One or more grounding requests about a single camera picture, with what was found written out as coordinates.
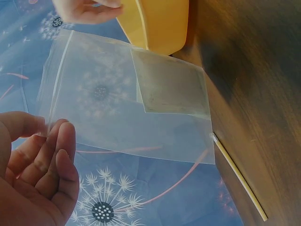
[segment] fingernail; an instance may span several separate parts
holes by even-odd
[[[118,8],[121,6],[121,1],[120,0],[114,0],[111,2],[111,5],[113,8]]]
[[[68,152],[65,150],[65,149],[61,149],[61,150],[59,150],[59,152],[65,152],[66,153],[66,155],[69,157],[69,159],[70,159],[70,155],[68,155]]]
[[[45,118],[41,116],[36,116],[37,122],[39,124],[45,124]]]

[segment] hand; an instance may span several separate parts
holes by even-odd
[[[52,0],[67,23],[100,24],[122,14],[120,0]]]
[[[72,214],[79,193],[75,129],[58,120],[48,138],[33,135],[44,124],[27,113],[0,113],[1,225],[64,226]],[[11,152],[19,137],[29,138]]]

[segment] wooden table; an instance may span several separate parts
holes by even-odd
[[[301,1],[192,0],[185,47],[202,65],[214,132],[269,219],[216,149],[246,226],[301,226]]]

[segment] plastic bag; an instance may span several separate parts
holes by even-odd
[[[175,97],[181,98],[180,102],[173,101],[174,90],[162,91],[172,76],[154,83],[147,80],[154,73],[156,78],[165,73],[180,78],[183,72],[194,83],[198,78],[200,91],[188,90],[186,95],[181,90],[183,96]],[[158,89],[161,93],[154,98],[156,106],[169,107],[157,113],[147,111],[147,95]],[[194,100],[183,103],[192,94]],[[61,30],[44,66],[38,104],[38,115],[46,118],[48,132],[53,122],[66,118],[75,125],[80,144],[145,157],[214,164],[203,71],[184,61],[118,40]]]

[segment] dandelion print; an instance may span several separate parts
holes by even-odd
[[[61,29],[71,29],[73,26],[74,24],[64,23],[58,14],[51,11],[42,20],[39,32],[42,34],[43,39],[54,40]]]
[[[136,217],[142,198],[132,193],[134,181],[120,175],[117,180],[106,169],[80,176],[80,197],[70,220],[79,226],[143,226]]]
[[[85,73],[83,79],[77,87],[77,102],[80,110],[88,117],[114,116],[120,104],[129,101],[127,90],[132,81],[123,73],[102,71],[98,67],[94,75]]]

